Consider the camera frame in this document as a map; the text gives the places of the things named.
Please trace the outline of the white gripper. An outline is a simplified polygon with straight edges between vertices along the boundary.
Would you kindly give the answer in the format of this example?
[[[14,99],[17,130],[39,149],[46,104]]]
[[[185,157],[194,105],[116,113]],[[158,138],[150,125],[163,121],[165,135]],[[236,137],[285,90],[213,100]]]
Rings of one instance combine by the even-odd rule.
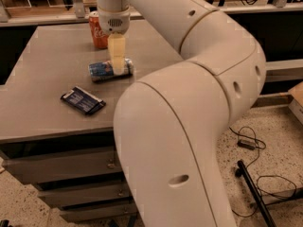
[[[122,34],[125,34],[130,26],[130,8],[113,11],[98,7],[98,21],[102,31],[107,35],[111,34],[108,38],[108,50],[114,74],[122,75],[126,47],[126,40]]]

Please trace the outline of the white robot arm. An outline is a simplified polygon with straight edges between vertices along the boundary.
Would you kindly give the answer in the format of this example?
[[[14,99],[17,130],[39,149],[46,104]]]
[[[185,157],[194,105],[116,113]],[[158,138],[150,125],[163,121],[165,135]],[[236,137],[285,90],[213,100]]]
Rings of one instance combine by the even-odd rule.
[[[135,7],[182,58],[116,104],[116,150],[145,227],[237,227],[216,147],[263,87],[258,41],[204,0],[97,1],[103,31],[126,32]]]

